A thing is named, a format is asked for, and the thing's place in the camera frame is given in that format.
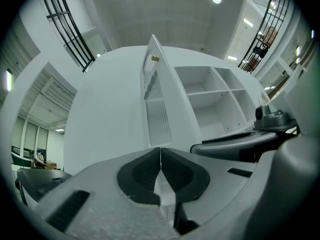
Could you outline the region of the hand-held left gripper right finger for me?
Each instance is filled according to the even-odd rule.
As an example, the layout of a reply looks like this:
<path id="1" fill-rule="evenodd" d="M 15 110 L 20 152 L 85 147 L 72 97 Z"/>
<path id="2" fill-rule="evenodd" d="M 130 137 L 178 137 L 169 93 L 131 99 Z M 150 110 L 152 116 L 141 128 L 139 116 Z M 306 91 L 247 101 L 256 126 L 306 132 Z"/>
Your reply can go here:
<path id="1" fill-rule="evenodd" d="M 310 240 L 320 221 L 320 140 L 298 136 L 258 163 L 161 151 L 181 240 Z"/>

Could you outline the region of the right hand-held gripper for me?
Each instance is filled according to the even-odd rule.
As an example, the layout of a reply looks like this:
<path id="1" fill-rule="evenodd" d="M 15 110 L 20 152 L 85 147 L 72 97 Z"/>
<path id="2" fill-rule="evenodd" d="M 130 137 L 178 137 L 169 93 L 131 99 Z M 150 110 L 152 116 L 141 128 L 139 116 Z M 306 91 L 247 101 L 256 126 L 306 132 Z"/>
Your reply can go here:
<path id="1" fill-rule="evenodd" d="M 281 109 L 271 112 L 268 105 L 261 105 L 255 109 L 253 130 L 204 140 L 194 144 L 189 152 L 199 156 L 255 163 L 263 153 L 274 151 L 285 141 L 294 138 L 293 133 L 286 131 L 298 126 L 296 119 Z"/>

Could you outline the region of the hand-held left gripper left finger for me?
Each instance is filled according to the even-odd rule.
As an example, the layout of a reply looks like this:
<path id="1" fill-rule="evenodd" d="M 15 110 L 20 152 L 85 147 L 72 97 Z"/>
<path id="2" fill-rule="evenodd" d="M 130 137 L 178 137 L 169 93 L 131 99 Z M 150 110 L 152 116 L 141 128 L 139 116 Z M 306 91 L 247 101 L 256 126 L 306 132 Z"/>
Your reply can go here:
<path id="1" fill-rule="evenodd" d="M 76 240 L 173 240 L 155 194 L 160 149 L 92 164 L 47 193 L 35 212 Z"/>

